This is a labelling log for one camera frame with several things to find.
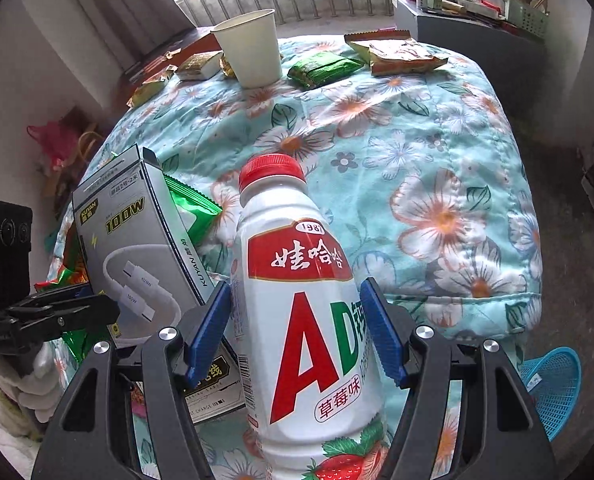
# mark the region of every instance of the white plastic bottle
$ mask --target white plastic bottle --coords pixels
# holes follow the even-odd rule
[[[239,187],[234,328],[266,478],[375,480],[383,401],[346,256],[293,158],[250,160]]]

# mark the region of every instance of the bottle label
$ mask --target bottle label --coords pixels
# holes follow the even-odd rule
[[[263,447],[271,477],[317,480],[343,462],[344,478],[375,480],[387,449],[381,385],[340,244],[311,218],[242,242],[231,269],[235,336],[248,420],[272,443]]]
[[[255,235],[248,240],[248,277],[278,282],[353,278],[344,251],[313,219]]]

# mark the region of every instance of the basket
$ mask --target basket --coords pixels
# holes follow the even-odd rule
[[[574,350],[563,346],[524,362],[519,373],[535,402],[548,440],[554,439],[570,417],[580,393],[580,359]]]
[[[546,34],[548,14],[519,0],[508,0],[506,2],[506,21],[538,38],[543,38]]]

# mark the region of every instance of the bed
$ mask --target bed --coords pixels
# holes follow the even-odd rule
[[[426,75],[375,78],[367,68],[311,91],[283,78],[244,91],[221,74],[181,82],[130,110],[86,176],[132,144],[157,154],[165,173],[223,208],[198,248],[215,279],[228,274],[241,212],[239,170],[254,155],[282,152],[301,165],[311,198],[353,265],[388,299],[446,335],[490,336],[523,361],[541,315],[539,233],[511,127],[482,70],[428,45],[448,63]],[[354,56],[342,36],[280,40],[284,74],[300,57],[328,50]],[[51,265],[61,263],[70,210]],[[74,366],[57,344],[64,382]],[[389,433],[406,392],[383,378]],[[452,384],[435,476],[448,471],[459,417]],[[142,402],[133,412],[142,469],[157,476]],[[217,480],[265,478],[243,410],[198,426]]]

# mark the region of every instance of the cardboard box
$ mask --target cardboard box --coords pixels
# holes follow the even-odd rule
[[[140,152],[136,145],[125,150],[75,189],[72,205],[90,285],[120,307],[110,327],[118,348],[144,343],[208,301],[213,282],[151,150]],[[218,381],[205,381],[210,384],[200,384],[187,398],[198,415],[195,422],[244,405],[236,362],[231,344],[222,339],[215,359],[221,375],[214,369]],[[210,388],[217,382],[231,389]],[[219,399],[211,399],[208,390]]]

